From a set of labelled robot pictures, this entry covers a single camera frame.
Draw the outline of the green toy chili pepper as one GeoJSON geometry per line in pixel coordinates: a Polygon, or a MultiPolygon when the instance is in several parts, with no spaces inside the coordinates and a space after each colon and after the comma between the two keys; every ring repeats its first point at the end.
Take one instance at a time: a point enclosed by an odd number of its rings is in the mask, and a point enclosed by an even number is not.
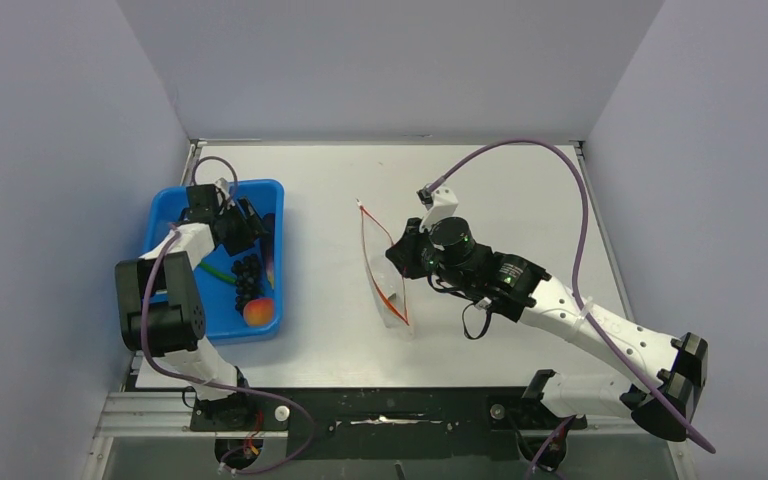
{"type": "Polygon", "coordinates": [[[235,285],[236,279],[229,274],[226,274],[219,269],[207,264],[206,262],[201,262],[199,264],[199,268],[211,275],[212,277],[216,278],[217,280],[220,280],[223,283],[229,284],[229,285],[235,285]]]}

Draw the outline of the blue plastic bin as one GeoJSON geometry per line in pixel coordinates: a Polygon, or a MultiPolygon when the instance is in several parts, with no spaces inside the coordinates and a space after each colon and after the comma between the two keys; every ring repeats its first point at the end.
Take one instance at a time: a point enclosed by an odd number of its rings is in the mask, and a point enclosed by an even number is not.
{"type": "MultiPolygon", "coordinates": [[[[179,219],[186,203],[184,195],[186,188],[184,186],[167,188],[155,196],[148,216],[143,253],[157,246],[168,233],[170,225],[179,219]]],[[[270,287],[264,269],[262,276],[263,297],[274,300],[275,317],[267,326],[248,327],[243,320],[242,313],[235,309],[235,285],[223,283],[198,267],[196,280],[207,311],[207,337],[213,344],[234,344],[269,339],[277,333],[283,313],[280,274],[283,241],[283,186],[271,179],[241,181],[237,183],[236,194],[239,197],[248,197],[262,216],[268,213],[276,215],[275,287],[270,287]]],[[[256,254],[262,263],[260,244],[261,240],[254,247],[235,256],[229,256],[223,250],[216,250],[202,262],[206,262],[235,278],[231,273],[231,267],[235,260],[241,260],[249,254],[256,254]]]]}

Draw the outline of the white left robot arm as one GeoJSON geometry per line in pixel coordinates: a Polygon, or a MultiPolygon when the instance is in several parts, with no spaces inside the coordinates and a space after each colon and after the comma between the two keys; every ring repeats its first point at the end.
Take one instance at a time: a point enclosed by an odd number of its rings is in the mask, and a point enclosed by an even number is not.
{"type": "Polygon", "coordinates": [[[234,184],[192,185],[184,195],[179,219],[159,244],[114,268],[122,340],[155,372],[192,388],[196,424],[248,427],[257,401],[241,370],[207,337],[196,270],[216,250],[243,253],[268,231],[234,184]]]}

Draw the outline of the black toy grape bunch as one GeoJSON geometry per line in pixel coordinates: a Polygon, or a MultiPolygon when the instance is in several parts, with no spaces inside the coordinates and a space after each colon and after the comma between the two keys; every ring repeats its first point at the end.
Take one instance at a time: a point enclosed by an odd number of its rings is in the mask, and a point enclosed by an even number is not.
{"type": "Polygon", "coordinates": [[[231,273],[235,276],[235,309],[243,313],[250,302],[264,296],[261,260],[256,254],[246,255],[233,262],[231,273]]]}

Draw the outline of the clear zip top bag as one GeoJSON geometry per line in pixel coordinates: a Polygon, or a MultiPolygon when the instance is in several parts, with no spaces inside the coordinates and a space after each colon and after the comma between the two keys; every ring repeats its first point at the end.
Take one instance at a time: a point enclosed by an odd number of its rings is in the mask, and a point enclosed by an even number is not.
{"type": "Polygon", "coordinates": [[[360,199],[356,203],[363,265],[381,322],[392,335],[413,340],[415,322],[410,316],[405,280],[385,255],[395,245],[393,237],[360,199]]]}

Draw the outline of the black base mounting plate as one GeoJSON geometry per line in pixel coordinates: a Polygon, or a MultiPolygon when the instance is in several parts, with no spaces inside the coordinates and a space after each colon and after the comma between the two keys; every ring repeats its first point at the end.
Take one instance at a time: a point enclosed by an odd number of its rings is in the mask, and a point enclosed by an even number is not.
{"type": "Polygon", "coordinates": [[[190,430],[226,434],[222,454],[246,433],[276,434],[303,460],[512,461],[534,453],[562,422],[523,387],[274,388],[269,397],[197,400],[190,430]]]}

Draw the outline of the red yellow toy peach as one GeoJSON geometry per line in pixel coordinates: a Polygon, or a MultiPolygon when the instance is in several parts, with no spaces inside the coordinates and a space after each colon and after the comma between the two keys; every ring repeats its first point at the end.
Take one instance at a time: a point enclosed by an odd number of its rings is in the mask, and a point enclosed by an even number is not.
{"type": "Polygon", "coordinates": [[[250,300],[243,307],[242,317],[250,328],[267,326],[275,317],[275,302],[268,297],[250,300]]]}

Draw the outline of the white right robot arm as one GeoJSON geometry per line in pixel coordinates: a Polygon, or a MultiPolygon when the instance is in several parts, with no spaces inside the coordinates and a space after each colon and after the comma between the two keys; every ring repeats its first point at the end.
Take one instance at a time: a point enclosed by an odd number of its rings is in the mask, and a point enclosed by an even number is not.
{"type": "Polygon", "coordinates": [[[463,218],[426,231],[420,224],[409,219],[385,253],[404,278],[439,280],[440,292],[468,300],[487,318],[543,330],[612,368],[604,376],[536,373],[522,400],[528,422],[545,427],[558,417],[614,416],[664,440],[710,446],[692,425],[708,377],[704,338],[660,333],[585,301],[545,268],[476,242],[463,218]]]}

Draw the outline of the purple toy eggplant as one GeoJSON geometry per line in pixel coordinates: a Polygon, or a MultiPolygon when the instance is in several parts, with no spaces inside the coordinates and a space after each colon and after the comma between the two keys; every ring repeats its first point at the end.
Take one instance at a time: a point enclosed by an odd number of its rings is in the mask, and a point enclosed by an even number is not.
{"type": "Polygon", "coordinates": [[[275,231],[276,231],[276,215],[274,213],[268,213],[262,218],[263,225],[266,229],[265,236],[261,239],[261,258],[263,263],[264,273],[271,288],[275,287],[275,231]]]}

